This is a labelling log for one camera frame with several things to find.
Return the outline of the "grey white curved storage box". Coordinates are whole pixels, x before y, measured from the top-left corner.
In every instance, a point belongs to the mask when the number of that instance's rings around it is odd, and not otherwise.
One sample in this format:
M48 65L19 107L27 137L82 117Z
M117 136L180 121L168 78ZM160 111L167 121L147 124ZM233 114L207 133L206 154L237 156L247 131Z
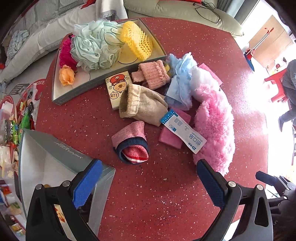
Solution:
M72 201L72 180L93 158L50 134L23 130L18 168L26 240L97 240L115 169L103 172L85 204ZM61 224L54 205L60 205L67 223Z

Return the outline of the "beige knit sock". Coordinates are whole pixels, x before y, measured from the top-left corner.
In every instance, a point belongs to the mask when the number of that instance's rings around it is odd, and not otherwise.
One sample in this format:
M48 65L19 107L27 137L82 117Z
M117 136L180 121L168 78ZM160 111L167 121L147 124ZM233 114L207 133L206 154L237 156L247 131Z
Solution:
M160 126L160 120L167 112L168 104L164 96L144 86L128 84L121 95L119 103L121 118L134 118Z

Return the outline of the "white grey sofa cover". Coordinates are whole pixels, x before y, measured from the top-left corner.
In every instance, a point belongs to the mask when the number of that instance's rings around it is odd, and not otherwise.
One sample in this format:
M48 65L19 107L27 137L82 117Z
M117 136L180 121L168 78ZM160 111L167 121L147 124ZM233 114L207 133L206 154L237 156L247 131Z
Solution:
M6 54L1 82L9 82L29 65L58 48L75 24L126 19L123 1L34 1L1 42Z

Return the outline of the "grey curved tray box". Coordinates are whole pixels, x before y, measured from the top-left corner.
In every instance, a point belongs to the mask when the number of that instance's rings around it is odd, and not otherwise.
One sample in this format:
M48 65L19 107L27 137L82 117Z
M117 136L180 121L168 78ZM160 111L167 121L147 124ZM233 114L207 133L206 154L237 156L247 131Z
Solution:
M143 22L142 19L132 19L132 22L137 24L152 41L152 54L147 60L145 60L145 62L165 60L167 54L164 48L145 22ZM139 63L141 63L137 58L133 61L128 61L127 58L119 57L118 61L108 69L84 71L81 67L78 67L75 73L74 84L63 86L59 80L60 52L61 50L59 49L52 74L52 101L57 105L62 105L88 90L105 84L105 79L112 75L125 71L134 72L138 68Z

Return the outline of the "red striped navy sock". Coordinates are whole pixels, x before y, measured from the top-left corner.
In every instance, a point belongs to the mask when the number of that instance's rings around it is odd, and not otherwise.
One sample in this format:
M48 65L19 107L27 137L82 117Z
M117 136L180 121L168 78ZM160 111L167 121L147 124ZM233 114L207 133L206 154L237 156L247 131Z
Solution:
M140 164L149 159L149 146L144 133L144 122L134 121L111 137L119 159L128 164Z

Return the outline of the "magenta fabric flower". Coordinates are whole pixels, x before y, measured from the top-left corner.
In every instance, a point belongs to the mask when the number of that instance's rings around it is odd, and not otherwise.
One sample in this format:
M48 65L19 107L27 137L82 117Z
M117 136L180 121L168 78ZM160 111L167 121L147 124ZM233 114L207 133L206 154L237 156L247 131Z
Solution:
M60 50L59 65L62 68L64 65L70 67L73 71L77 70L77 62L72 57L71 53L71 38L67 37L63 43Z

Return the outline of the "pink foam sponge block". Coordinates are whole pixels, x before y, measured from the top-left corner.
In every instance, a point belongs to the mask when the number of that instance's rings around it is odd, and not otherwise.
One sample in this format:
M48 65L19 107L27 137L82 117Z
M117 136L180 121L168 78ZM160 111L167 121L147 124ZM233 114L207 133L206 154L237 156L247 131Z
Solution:
M171 108L179 118L182 118L186 123L190 123L191 116L182 110ZM159 136L159 142L166 144L170 147L180 149L183 140L177 135L179 128L176 125L164 126Z

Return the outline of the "yellow foam fruit net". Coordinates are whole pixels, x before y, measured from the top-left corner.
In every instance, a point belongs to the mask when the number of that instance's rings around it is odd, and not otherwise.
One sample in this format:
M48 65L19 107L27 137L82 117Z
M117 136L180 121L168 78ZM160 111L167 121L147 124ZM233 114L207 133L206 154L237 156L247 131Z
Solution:
M121 42L127 44L139 60L147 60L153 50L151 38L135 22L127 21L121 26Z

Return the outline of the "red handled mop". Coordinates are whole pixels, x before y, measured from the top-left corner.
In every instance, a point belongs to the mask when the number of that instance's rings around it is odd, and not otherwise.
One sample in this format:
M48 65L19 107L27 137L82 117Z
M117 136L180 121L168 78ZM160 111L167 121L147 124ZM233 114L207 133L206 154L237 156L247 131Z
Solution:
M254 71L254 65L252 64L252 58L254 56L254 53L256 49L268 38L268 36L274 30L274 27L272 27L271 29L266 28L266 30L266 34L255 44L255 46L244 52L244 57L252 71Z

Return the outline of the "yellow red tissue pack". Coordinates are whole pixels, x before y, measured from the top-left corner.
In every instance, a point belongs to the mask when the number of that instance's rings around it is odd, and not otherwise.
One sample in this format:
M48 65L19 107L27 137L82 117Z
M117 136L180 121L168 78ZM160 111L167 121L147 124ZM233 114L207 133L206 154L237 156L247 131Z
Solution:
M55 204L55 205L54 205L54 208L55 208L55 211L56 211L56 214L57 214L57 216L58 216L58 219L59 219L60 223L61 223L61 224L65 224L65 223L67 223L66 218L65 218L65 216L64 216L64 213L63 213L63 211L62 211L60 205Z

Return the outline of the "red plastic stool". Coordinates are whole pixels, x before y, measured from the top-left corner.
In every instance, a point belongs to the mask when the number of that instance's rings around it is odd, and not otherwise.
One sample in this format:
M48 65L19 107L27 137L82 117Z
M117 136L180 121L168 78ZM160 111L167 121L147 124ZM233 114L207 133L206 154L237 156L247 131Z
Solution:
M278 88L278 93L271 98L272 102L286 102L287 96L285 94L283 85L282 85L282 79L287 69L283 69L280 72L275 73L274 75L271 75L264 79L265 82L271 82L272 84L275 84Z

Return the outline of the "blue white bandage packet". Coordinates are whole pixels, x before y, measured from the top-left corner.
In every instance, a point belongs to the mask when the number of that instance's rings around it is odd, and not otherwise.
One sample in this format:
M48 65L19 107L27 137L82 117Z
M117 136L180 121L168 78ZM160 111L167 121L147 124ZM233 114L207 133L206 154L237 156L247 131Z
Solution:
M160 122L164 126L176 125L179 128L177 135L194 154L197 154L207 142L207 140L202 135L195 131L182 118L179 118L173 110L167 112L161 118Z

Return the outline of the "orange fabric rose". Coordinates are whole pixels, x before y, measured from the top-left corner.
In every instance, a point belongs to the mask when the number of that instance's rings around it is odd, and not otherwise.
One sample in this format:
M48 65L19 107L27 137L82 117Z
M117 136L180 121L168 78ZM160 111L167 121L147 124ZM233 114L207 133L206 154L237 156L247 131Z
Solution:
M73 85L75 80L74 71L69 66L63 65L59 70L59 80L63 86Z

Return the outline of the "pink fluffy duster mop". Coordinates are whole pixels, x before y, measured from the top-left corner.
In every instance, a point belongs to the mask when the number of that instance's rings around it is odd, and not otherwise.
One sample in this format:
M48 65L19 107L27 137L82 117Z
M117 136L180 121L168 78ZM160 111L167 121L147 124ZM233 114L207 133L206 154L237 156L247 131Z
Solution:
M199 67L191 68L191 95L200 102L195 117L194 130L206 143L193 161L205 159L214 171L223 176L229 172L235 152L234 116L226 94L211 73Z

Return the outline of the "light blue mesh cloth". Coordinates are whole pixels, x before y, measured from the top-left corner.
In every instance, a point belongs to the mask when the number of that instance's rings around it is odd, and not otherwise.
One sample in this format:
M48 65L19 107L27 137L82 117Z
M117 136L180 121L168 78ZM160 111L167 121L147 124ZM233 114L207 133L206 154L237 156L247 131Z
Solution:
M165 95L165 101L170 108L189 110L192 107L190 81L191 69L197 67L192 53L186 53L182 58L170 54L168 58L171 82Z

